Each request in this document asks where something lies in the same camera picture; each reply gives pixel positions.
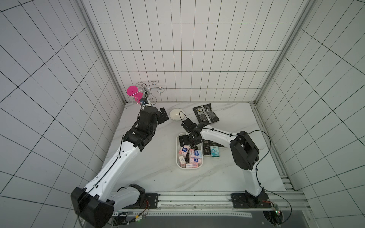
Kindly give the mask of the teal tissue pack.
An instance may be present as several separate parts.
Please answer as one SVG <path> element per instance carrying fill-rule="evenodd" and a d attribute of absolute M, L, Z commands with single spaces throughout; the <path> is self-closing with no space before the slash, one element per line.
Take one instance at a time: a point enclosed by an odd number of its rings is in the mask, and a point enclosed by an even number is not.
<path fill-rule="evenodd" d="M 211 157 L 212 158 L 220 158 L 219 147 L 217 147 L 217 146 L 211 146 L 210 147 L 210 151 L 211 151 Z"/>

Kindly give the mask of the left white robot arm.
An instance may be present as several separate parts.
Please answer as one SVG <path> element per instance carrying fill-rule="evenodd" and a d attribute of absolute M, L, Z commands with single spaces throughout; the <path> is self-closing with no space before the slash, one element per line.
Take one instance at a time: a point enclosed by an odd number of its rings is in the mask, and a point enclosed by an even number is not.
<path fill-rule="evenodd" d="M 146 205 L 145 189 L 131 184 L 112 192 L 128 164 L 151 142 L 157 126 L 169 119 L 164 108 L 144 106 L 132 128 L 126 132 L 113 157 L 84 188 L 76 187 L 70 197 L 79 223 L 104 227 L 112 215 L 125 207 Z"/>

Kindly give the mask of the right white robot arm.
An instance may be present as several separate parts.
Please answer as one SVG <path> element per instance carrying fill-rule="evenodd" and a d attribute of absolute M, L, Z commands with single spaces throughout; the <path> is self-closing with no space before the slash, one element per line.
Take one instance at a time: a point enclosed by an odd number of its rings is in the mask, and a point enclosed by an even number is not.
<path fill-rule="evenodd" d="M 277 190 L 268 190 L 259 181 L 258 165 L 264 158 L 259 157 L 259 149 L 249 133 L 241 131 L 232 134 L 205 123 L 195 124 L 189 118 L 183 120 L 181 126 L 187 132 L 184 142 L 188 145 L 193 146 L 208 140 L 231 149 L 235 164 L 243 171 L 245 192 L 251 197 L 259 198 L 265 192 L 277 194 Z"/>

